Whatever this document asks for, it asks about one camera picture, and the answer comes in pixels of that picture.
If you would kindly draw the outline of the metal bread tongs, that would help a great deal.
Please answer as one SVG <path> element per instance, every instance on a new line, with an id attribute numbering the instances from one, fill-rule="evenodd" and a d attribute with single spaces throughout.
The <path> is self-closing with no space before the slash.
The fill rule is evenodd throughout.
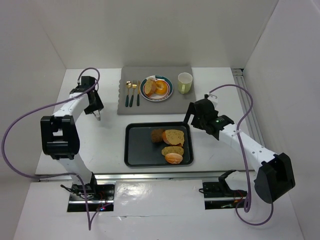
<path id="1" fill-rule="evenodd" d="M 97 111 L 93 111 L 92 114 L 94 115 L 95 119 L 97 121 L 101 121 L 101 111 L 100 110 L 97 110 Z"/>

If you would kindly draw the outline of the orange bagel bread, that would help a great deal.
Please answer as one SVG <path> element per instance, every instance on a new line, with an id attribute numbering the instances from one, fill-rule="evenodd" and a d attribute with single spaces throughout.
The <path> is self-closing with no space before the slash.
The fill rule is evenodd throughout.
<path id="1" fill-rule="evenodd" d="M 155 84 L 156 84 L 156 89 L 154 93 L 159 96 L 165 95 L 168 90 L 167 83 L 164 80 L 156 80 Z"/>

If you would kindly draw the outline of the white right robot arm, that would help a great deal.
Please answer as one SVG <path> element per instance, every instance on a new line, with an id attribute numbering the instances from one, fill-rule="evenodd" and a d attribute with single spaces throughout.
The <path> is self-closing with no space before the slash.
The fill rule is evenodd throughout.
<path id="1" fill-rule="evenodd" d="M 205 131 L 239 154 L 245 153 L 246 160 L 257 173 L 254 189 L 265 203 L 274 203 L 295 187 L 292 162 L 287 154 L 276 154 L 264 148 L 237 129 L 237 125 L 228 116 L 218 114 L 214 104 L 204 98 L 189 104 L 184 122 L 187 123 L 193 115 L 191 125 L 194 128 Z"/>

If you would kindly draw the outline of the large seeded bread slice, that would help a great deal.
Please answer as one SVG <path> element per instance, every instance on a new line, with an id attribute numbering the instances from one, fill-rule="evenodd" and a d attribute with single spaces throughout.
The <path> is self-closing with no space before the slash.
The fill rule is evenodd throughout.
<path id="1" fill-rule="evenodd" d="M 183 146 L 185 134 L 181 130 L 167 129 L 162 133 L 163 141 L 170 146 Z"/>

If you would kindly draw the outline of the small seeded bread slice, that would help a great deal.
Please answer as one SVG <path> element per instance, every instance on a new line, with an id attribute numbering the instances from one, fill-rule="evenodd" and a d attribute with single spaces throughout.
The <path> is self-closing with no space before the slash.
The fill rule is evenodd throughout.
<path id="1" fill-rule="evenodd" d="M 171 154 L 171 153 L 175 153 L 183 156 L 184 149 L 181 146 L 167 146 L 161 150 L 161 154 L 163 156 L 166 156 L 167 154 Z"/>

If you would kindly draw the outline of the light green mug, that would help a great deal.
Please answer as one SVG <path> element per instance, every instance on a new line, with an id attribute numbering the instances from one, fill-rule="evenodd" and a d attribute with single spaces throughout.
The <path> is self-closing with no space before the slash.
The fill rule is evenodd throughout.
<path id="1" fill-rule="evenodd" d="M 181 94 L 187 94 L 193 83 L 193 76 L 190 73 L 183 72 L 178 75 L 178 91 Z"/>

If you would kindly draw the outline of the white plate teal rim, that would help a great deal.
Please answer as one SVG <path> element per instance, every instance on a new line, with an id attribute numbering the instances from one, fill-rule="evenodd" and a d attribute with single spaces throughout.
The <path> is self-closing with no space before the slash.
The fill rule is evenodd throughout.
<path id="1" fill-rule="evenodd" d="M 167 84 L 167 92 L 166 92 L 166 94 L 165 95 L 157 95 L 157 94 L 154 93 L 149 97 L 146 96 L 145 91 L 144 91 L 144 87 L 145 87 L 145 83 L 146 83 L 148 78 L 152 78 L 155 81 L 157 81 L 157 80 L 165 81 L 166 84 Z M 150 102 L 162 102 L 162 101 L 165 101 L 173 94 L 173 91 L 174 91 L 174 87 L 173 87 L 172 82 L 168 78 L 166 78 L 164 76 L 161 76 L 161 75 L 148 76 L 140 84 L 140 94 L 142 95 L 143 98 L 145 98 L 146 100 L 148 100 Z"/>

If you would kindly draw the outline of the dark brown round bun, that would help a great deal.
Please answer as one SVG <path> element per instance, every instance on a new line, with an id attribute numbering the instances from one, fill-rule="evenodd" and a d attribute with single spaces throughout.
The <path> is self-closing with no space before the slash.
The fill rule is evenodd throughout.
<path id="1" fill-rule="evenodd" d="M 153 129 L 151 131 L 151 142 L 152 143 L 160 143 L 163 141 L 163 132 L 165 130 L 163 128 Z"/>

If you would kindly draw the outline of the grey placemat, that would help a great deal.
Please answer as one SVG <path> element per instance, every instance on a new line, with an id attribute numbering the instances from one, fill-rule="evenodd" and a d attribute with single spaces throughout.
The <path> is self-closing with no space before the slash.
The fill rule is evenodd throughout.
<path id="1" fill-rule="evenodd" d="M 191 66 L 163 66 L 163 67 L 138 67 L 125 66 L 121 69 L 121 77 L 118 90 L 118 115 L 169 115 L 185 114 L 189 103 L 196 101 L 195 88 L 186 94 L 178 91 L 178 75 L 181 73 L 192 74 Z M 145 83 L 145 79 L 150 76 L 162 76 L 170 80 L 170 86 L 173 87 L 171 96 L 162 101 L 151 101 L 146 99 L 145 94 L 141 93 L 139 97 L 139 106 L 137 106 L 137 90 L 134 91 L 134 100 L 132 107 L 126 107 L 126 97 L 128 89 L 126 82 L 140 81 Z"/>

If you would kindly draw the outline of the orange shell madeleine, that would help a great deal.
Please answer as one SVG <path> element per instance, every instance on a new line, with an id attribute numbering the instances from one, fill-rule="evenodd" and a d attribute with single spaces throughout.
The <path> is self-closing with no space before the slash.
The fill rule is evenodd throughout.
<path id="1" fill-rule="evenodd" d="M 183 160 L 183 156 L 178 153 L 168 153 L 164 158 L 169 164 L 173 165 L 180 164 Z"/>

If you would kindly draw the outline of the aluminium rail right side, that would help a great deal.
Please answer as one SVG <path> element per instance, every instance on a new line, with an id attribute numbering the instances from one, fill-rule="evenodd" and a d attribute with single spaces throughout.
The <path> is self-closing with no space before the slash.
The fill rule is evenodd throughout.
<path id="1" fill-rule="evenodd" d="M 231 72 L 233 75 L 234 83 L 248 91 L 248 87 L 245 82 L 245 78 L 244 78 L 244 74 L 243 74 L 243 69 L 232 68 Z M 241 90 L 239 88 L 237 88 L 237 92 L 238 92 L 238 96 L 240 99 L 243 113 L 245 114 L 249 110 L 250 105 L 251 105 L 250 97 L 243 90 Z M 263 139 L 263 135 L 260 130 L 258 118 L 257 118 L 257 115 L 255 113 L 254 108 L 251 109 L 250 113 L 242 121 L 242 123 L 240 125 L 240 129 L 242 131 L 245 130 L 245 124 L 247 126 L 247 134 L 250 135 L 251 138 L 253 138 L 256 142 L 258 142 L 260 145 L 262 145 L 264 147 L 265 141 Z"/>

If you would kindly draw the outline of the aluminium rail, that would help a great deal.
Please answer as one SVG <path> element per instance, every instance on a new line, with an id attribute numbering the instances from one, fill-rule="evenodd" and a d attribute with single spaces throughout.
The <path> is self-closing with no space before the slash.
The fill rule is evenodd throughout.
<path id="1" fill-rule="evenodd" d="M 243 69 L 232 68 L 231 72 L 233 75 L 234 83 L 248 91 L 248 87 L 245 82 L 245 78 L 244 78 L 244 74 L 243 74 Z M 250 97 L 243 90 L 241 90 L 239 88 L 237 88 L 237 92 L 238 92 L 238 96 L 240 99 L 243 113 L 245 114 L 249 110 L 250 105 L 251 105 Z M 250 113 L 242 121 L 242 123 L 240 125 L 240 129 L 242 131 L 245 130 L 245 124 L 247 126 L 247 134 L 250 135 L 251 138 L 253 138 L 256 142 L 258 142 L 260 145 L 262 145 L 264 147 L 265 141 L 263 139 L 263 135 L 260 130 L 258 118 L 257 118 L 257 115 L 255 113 L 254 108 L 251 109 Z"/>
<path id="2" fill-rule="evenodd" d="M 173 180 L 173 179 L 212 179 L 218 178 L 226 171 L 192 171 L 192 172 L 142 172 L 95 174 L 97 181 L 142 181 L 142 180 Z"/>

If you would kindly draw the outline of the aluminium rail front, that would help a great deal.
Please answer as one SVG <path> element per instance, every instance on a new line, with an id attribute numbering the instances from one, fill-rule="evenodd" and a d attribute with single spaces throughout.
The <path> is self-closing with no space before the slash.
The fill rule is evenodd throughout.
<path id="1" fill-rule="evenodd" d="M 97 181 L 142 181 L 142 180 L 173 180 L 173 179 L 212 179 L 218 178 L 226 171 L 192 171 L 192 172 L 142 172 L 95 174 Z"/>

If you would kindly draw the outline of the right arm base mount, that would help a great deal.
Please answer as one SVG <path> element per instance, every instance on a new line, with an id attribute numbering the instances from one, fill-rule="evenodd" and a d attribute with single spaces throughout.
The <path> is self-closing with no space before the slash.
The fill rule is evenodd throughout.
<path id="1" fill-rule="evenodd" d="M 204 197 L 205 210 L 234 209 L 237 204 L 243 208 L 247 196 L 246 191 L 231 190 L 218 181 L 203 182 L 198 191 Z"/>

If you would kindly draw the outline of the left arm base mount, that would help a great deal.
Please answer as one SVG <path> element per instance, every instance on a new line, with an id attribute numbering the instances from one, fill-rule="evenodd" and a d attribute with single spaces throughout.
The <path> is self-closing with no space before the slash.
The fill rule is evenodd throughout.
<path id="1" fill-rule="evenodd" d="M 85 194 L 76 190 L 74 186 L 66 187 L 63 184 L 61 188 L 70 193 L 67 212 L 77 213 L 85 212 Z M 97 192 L 86 194 L 89 212 L 112 212 L 114 210 L 115 183 L 97 185 Z"/>

